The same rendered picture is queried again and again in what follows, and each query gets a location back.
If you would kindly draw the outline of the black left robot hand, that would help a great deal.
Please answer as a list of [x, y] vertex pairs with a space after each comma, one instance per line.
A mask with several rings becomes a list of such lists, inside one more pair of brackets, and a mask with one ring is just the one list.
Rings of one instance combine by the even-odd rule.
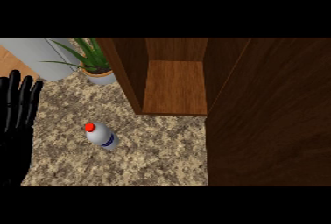
[[42, 81], [11, 70], [0, 77], [0, 186], [20, 186], [26, 177], [33, 142], [33, 120]]

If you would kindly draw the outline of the water bottle with red cap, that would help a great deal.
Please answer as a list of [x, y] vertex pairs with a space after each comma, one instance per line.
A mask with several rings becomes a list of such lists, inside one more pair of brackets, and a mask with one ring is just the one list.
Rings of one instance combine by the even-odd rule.
[[109, 127], [101, 122], [85, 123], [87, 140], [106, 150], [113, 150], [119, 143], [119, 138]]

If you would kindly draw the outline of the wooden cabinet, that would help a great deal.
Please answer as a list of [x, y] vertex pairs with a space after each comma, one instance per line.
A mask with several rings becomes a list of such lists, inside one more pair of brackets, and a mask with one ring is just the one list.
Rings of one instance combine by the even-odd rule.
[[248, 38], [98, 38], [138, 115], [206, 116]]

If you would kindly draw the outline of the dark wooden cabinet door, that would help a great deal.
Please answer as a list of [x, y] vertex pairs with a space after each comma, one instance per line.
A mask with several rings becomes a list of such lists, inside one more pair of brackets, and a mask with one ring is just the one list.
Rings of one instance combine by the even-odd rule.
[[331, 38], [252, 38], [205, 119], [211, 186], [331, 186]]

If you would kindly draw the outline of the grey cylindrical appliance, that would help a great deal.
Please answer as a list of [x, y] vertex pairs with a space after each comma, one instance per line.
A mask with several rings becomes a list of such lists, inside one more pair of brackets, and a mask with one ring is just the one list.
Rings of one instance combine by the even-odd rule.
[[64, 79], [78, 70], [79, 64], [73, 55], [54, 42], [73, 48], [67, 38], [0, 38], [0, 46], [47, 81]]

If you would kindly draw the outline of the green potted plant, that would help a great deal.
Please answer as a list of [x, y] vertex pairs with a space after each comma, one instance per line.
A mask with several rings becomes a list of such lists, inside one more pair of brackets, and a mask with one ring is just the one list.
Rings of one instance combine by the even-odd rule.
[[82, 38], [73, 38], [73, 41], [84, 54], [79, 54], [67, 46], [53, 40], [53, 43], [72, 54], [79, 62], [78, 65], [63, 62], [63, 65], [79, 68], [91, 83], [97, 85], [112, 84], [116, 81], [116, 77], [95, 39], [89, 38], [87, 42]]

